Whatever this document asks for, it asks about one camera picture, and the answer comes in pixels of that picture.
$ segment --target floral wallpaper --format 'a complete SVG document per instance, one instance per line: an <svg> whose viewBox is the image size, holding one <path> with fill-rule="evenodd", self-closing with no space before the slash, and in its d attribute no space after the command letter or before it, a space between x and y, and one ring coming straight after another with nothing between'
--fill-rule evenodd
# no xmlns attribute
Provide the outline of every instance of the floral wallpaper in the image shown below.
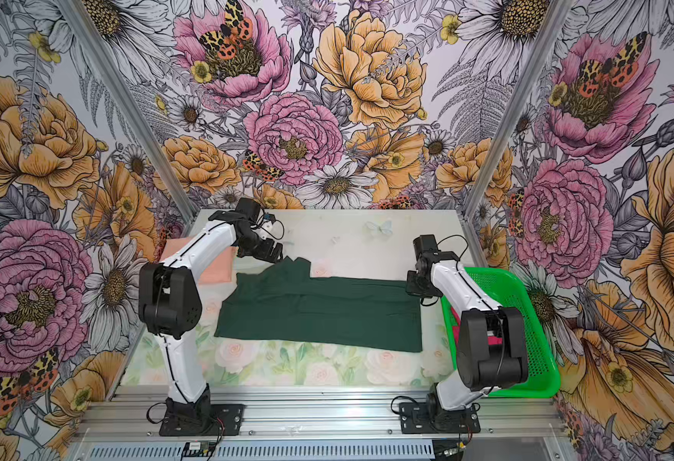
<svg viewBox="0 0 674 461"><path fill-rule="evenodd" d="M140 267L182 229L56 6L0 1L0 461L66 456L136 340Z"/></svg>

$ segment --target peach towel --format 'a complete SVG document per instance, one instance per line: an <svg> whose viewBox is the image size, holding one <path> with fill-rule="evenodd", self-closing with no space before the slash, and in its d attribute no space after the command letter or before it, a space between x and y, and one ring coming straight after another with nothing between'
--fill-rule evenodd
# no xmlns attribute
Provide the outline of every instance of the peach towel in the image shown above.
<svg viewBox="0 0 674 461"><path fill-rule="evenodd" d="M165 243L165 248L163 249L163 255L160 257L160 260L163 261L168 256L174 255L178 250L182 249L184 245L189 243L191 240L188 238L170 238ZM201 277L199 277L198 282L201 284L206 283L227 283L232 281L232 262L234 261L234 254L237 249L233 246L224 250L213 263L209 264L209 267L204 269Z"/></svg>

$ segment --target green mesh basket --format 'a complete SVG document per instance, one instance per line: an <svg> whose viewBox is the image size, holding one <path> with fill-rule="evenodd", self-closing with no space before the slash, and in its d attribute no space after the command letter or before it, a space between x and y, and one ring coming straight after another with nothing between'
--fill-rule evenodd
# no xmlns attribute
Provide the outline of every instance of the green mesh basket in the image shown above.
<svg viewBox="0 0 674 461"><path fill-rule="evenodd" d="M560 390L560 372L549 350L532 302L526 295L524 284L516 275L503 269L466 267L468 274L483 291L504 307L519 309L524 316L526 352L529 356L529 378L525 383L491 392L490 397L549 398ZM452 315L452 307L446 298L442 298L442 313L447 327L452 365L457 370L455 355L457 350L453 339L452 327L457 326Z"/></svg>

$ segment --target dark green cloth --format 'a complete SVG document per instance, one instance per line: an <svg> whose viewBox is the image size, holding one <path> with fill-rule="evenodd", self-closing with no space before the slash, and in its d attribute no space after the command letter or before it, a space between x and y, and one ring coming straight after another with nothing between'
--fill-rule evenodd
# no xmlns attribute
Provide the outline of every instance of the dark green cloth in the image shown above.
<svg viewBox="0 0 674 461"><path fill-rule="evenodd" d="M421 352L419 299L406 294L406 282L310 278L310 266L287 257L260 274L237 274L214 335Z"/></svg>

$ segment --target metal vent grille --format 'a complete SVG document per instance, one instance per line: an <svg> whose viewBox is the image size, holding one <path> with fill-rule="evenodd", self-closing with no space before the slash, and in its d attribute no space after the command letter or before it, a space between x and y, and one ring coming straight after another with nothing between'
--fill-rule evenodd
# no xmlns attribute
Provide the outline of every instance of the metal vent grille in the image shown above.
<svg viewBox="0 0 674 461"><path fill-rule="evenodd" d="M96 444L88 461L180 461L184 443ZM184 456L206 459L209 454ZM216 461L323 461L362 459L434 459L431 440L286 440L227 441L212 456Z"/></svg>

